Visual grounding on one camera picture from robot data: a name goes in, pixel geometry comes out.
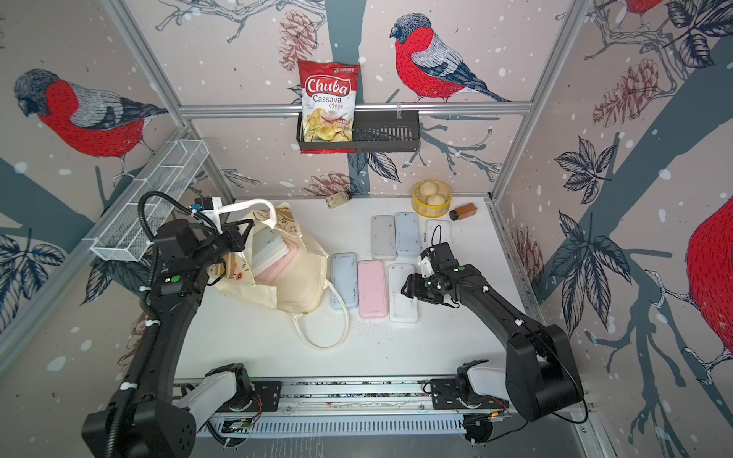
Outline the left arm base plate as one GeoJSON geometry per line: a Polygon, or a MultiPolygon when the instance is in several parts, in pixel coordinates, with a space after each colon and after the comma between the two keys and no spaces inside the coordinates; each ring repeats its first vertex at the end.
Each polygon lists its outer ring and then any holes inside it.
{"type": "Polygon", "coordinates": [[[277,412],[283,383],[274,380],[255,380],[252,385],[253,394],[247,401],[228,401],[217,410],[217,414],[277,412]]]}

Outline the grey pencil case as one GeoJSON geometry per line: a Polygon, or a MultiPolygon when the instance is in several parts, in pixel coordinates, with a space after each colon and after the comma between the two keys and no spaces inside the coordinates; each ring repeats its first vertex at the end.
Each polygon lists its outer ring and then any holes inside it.
{"type": "Polygon", "coordinates": [[[331,257],[330,282],[338,295],[332,297],[331,306],[340,310],[343,301],[347,308],[357,308],[359,300],[358,290],[358,259],[355,253],[336,253],[331,257]]]}

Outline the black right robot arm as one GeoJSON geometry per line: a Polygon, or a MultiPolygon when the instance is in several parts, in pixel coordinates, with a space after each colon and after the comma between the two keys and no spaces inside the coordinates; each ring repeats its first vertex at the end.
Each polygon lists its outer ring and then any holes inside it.
{"type": "Polygon", "coordinates": [[[450,244],[432,245],[420,255],[425,274],[408,276],[401,293],[423,303],[471,310],[506,350],[507,399],[534,422],[584,401],[584,390],[567,334],[529,318],[471,264],[461,264],[450,244]]]}

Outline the white pencil case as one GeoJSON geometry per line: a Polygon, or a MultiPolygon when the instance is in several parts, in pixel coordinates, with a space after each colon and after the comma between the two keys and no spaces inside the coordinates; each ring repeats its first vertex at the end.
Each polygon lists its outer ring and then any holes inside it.
{"type": "Polygon", "coordinates": [[[261,275],[289,253],[286,241],[279,232],[265,228],[254,235],[252,244],[251,272],[261,275]]]}
{"type": "Polygon", "coordinates": [[[424,242],[425,247],[442,244],[443,242],[451,244],[452,227],[450,227],[450,221],[443,221],[442,219],[430,219],[427,221],[424,242]]]}
{"type": "Polygon", "coordinates": [[[392,261],[397,257],[393,216],[374,216],[370,227],[370,254],[375,260],[392,261]]]}

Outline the light blue pencil case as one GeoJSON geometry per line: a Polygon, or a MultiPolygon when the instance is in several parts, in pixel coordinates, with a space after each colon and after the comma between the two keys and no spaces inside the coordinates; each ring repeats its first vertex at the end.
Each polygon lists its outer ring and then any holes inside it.
{"type": "Polygon", "coordinates": [[[397,213],[394,222],[397,255],[417,257],[420,254],[420,231],[416,213],[397,213]]]}

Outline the pink pencil case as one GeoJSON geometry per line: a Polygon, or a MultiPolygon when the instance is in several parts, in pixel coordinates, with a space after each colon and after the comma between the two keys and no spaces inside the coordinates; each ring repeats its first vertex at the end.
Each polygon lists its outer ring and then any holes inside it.
{"type": "Polygon", "coordinates": [[[299,252],[299,246],[295,242],[286,241],[288,252],[284,257],[280,258],[276,263],[267,267],[265,271],[255,277],[255,281],[259,284],[272,284],[275,279],[286,269],[286,267],[294,260],[299,252]]]}
{"type": "Polygon", "coordinates": [[[358,275],[358,309],[362,319],[380,319],[389,313],[387,279],[383,261],[360,261],[358,275]]]}

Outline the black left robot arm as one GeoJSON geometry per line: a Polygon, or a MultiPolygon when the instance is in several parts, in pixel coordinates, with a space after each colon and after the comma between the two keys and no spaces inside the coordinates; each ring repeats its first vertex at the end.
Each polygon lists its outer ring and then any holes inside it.
{"type": "Polygon", "coordinates": [[[181,400],[175,372],[185,335],[215,284],[211,266],[246,247],[254,226],[241,219],[216,227],[213,206],[185,207],[160,192],[137,204],[139,223],[153,246],[149,289],[140,299],[147,316],[137,353],[107,408],[87,416],[81,436],[95,457],[187,457],[199,431],[222,406],[248,406],[255,389],[242,364],[226,364],[181,400]]]}

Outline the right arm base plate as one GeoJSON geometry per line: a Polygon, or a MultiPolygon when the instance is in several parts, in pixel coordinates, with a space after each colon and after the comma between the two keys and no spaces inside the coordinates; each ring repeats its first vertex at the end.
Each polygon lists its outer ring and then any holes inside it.
{"type": "Polygon", "coordinates": [[[462,391],[454,379],[429,379],[422,390],[434,410],[498,410],[509,409],[509,401],[462,391]]]}

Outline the cream canvas tote bag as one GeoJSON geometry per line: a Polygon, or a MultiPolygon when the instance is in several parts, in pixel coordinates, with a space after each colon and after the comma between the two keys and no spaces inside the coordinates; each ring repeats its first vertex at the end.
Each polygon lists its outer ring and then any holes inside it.
{"type": "Polygon", "coordinates": [[[222,263],[208,268],[214,287],[248,305],[288,314],[308,347],[320,351],[341,347],[350,330],[346,302],[328,280],[328,253],[300,225],[291,205],[272,204],[262,198],[228,205],[214,198],[213,205],[203,213],[219,230],[243,213],[244,218],[235,221],[235,233],[246,238],[244,249],[225,255],[222,263]],[[335,343],[318,345],[303,332],[299,318],[315,311],[328,291],[342,311],[344,325],[335,343]]]}

